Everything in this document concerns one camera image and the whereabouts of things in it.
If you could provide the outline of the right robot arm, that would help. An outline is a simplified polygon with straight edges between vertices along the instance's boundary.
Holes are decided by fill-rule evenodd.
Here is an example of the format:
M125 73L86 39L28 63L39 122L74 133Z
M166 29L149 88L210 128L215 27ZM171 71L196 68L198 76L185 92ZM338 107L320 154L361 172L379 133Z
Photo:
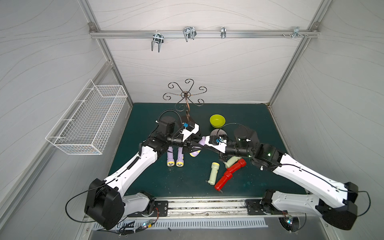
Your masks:
M249 158L260 170L286 178L308 191L300 195L267 190L260 202L254 204L258 211L267 215L289 212L317 215L335 228L352 229L358 218L357 185L320 175L275 146L262 144L257 133L248 127L239 126L234 135L235 141L231 141L222 130L212 133L213 142L225 147L220 152L222 157Z

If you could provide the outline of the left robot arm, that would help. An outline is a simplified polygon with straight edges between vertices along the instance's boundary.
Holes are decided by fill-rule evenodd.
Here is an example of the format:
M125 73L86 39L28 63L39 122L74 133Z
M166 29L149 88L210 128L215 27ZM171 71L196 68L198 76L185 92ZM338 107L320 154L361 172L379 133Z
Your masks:
M181 123L175 131L175 119L166 116L148 138L140 143L138 152L119 170L104 180L95 179L89 186L84 212L106 230L112 229L123 216L153 209L153 197L146 193L126 196L132 183L169 147L191 144L191 138L200 126L191 121Z

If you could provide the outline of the purple flashlight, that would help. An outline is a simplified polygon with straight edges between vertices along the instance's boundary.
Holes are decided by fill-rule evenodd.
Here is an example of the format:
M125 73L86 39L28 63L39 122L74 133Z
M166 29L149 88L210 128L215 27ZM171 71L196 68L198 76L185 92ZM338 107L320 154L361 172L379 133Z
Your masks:
M177 167L183 167L184 166L184 154L183 154L183 148L178 148L178 158L176 161Z
M167 166L173 167L175 165L173 147L168 147L167 150Z
M197 157L199 155L203 147L206 145L206 138L206 136L203 136L198 143L193 142L194 145L192 145L190 152L191 157Z

